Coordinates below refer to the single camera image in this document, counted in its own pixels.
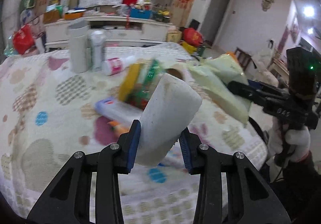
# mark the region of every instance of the patterned bedspread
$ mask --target patterned bedspread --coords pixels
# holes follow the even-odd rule
[[[108,48],[107,55],[158,56],[165,64],[188,59],[185,51],[168,43],[151,48]],[[20,216],[26,217],[48,183],[74,152],[102,150],[117,141],[108,119],[93,104],[114,95],[126,72],[105,76],[99,72],[75,74],[69,51],[28,58],[10,57],[0,65],[0,191]],[[266,148],[254,130],[227,115],[189,76],[203,104],[189,125],[203,143],[217,151],[242,151],[259,168]],[[179,144],[157,167],[135,165],[119,175],[125,223],[190,223],[194,216],[199,176],[184,169]],[[222,176],[223,205],[227,204]],[[95,177],[92,180],[90,218],[94,221]]]

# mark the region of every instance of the blue circle pattern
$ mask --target blue circle pattern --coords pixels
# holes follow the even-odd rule
[[[46,112],[38,113],[36,117],[36,125],[40,126],[43,125],[48,120],[48,114]]]
[[[148,176],[150,177],[150,179],[156,183],[164,183],[166,182],[166,174],[161,172],[159,169],[157,168],[152,168],[148,171]]]

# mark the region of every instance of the doorway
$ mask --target doorway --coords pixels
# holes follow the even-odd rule
[[[229,2],[230,0],[211,0],[208,7],[200,32],[210,47],[213,45]]]

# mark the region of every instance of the cardboard box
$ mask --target cardboard box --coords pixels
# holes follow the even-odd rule
[[[181,31],[168,32],[166,34],[166,42],[179,43],[182,38]]]

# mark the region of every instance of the ceiling light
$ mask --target ceiling light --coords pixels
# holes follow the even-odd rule
[[[307,17],[311,17],[311,16],[314,16],[314,8],[311,7],[311,6],[307,6],[304,8],[304,12],[305,16]]]

